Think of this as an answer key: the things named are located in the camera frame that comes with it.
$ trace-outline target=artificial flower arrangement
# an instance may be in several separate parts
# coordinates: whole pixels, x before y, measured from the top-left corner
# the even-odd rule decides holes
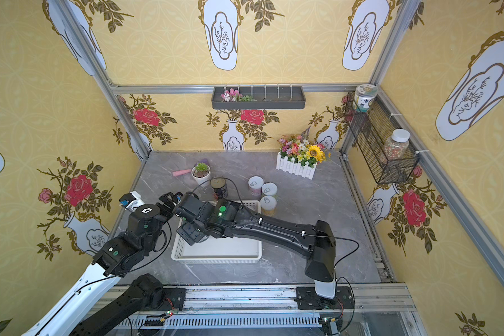
[[[312,144],[302,135],[284,136],[278,142],[280,151],[276,159],[276,169],[303,178],[312,179],[317,163],[323,162],[327,157],[322,144]]]
[[[220,95],[222,100],[225,102],[251,102],[252,98],[250,96],[243,96],[239,93],[239,90],[229,89],[224,91],[223,94]]]

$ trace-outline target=black wire mesh basket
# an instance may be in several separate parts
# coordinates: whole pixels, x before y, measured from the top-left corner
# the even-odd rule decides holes
[[[375,182],[378,185],[407,182],[420,159],[413,144],[409,140],[409,146],[400,158],[388,159],[383,150],[385,141],[394,130],[401,127],[390,117],[379,98],[363,113],[353,109],[354,96],[354,92],[348,94],[345,119]]]

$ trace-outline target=potted succulent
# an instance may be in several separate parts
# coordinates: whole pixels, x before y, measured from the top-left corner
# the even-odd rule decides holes
[[[194,166],[191,171],[192,177],[196,180],[198,185],[201,185],[205,181],[211,179],[211,169],[208,165],[200,162]]]

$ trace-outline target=round container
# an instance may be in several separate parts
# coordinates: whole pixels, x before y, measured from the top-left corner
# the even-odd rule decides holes
[[[266,216],[274,216],[276,210],[276,199],[272,196],[263,196],[260,201],[261,213]]]
[[[386,139],[383,152],[379,155],[379,161],[386,165],[390,160],[403,158],[405,149],[409,146],[409,131],[397,129]]]
[[[266,183],[261,187],[261,192],[262,192],[263,196],[275,197],[277,191],[278,191],[278,187],[272,182]]]
[[[211,180],[211,187],[213,188],[213,197],[216,200],[221,198],[228,198],[228,185],[226,184],[226,179],[221,176],[215,176]]]
[[[207,183],[204,183],[205,181],[209,181],[211,179],[211,167],[209,167],[209,173],[204,176],[203,178],[197,178],[196,176],[194,176],[194,172],[196,171],[196,167],[194,167],[191,171],[190,171],[190,174],[192,175],[192,177],[196,180],[196,183],[198,185],[203,185],[202,186],[206,186]]]
[[[379,90],[375,85],[362,84],[356,87],[355,98],[353,99],[353,109],[360,112],[367,112],[371,104],[375,101]]]
[[[248,191],[254,196],[261,196],[263,179],[259,176],[252,176],[248,179]]]

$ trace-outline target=white can lid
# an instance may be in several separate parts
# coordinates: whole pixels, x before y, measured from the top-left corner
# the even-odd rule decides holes
[[[409,141],[410,133],[409,131],[403,129],[397,129],[392,132],[392,140],[397,141],[399,143],[405,143]]]
[[[261,198],[260,204],[264,210],[273,210],[276,208],[276,199],[272,196],[264,196]]]
[[[260,189],[263,185],[263,179],[259,176],[252,176],[248,179],[248,185],[252,189]]]
[[[274,196],[274,195],[276,195],[276,192],[278,191],[278,187],[274,183],[269,182],[269,183],[264,184],[261,187],[261,191],[265,195]]]

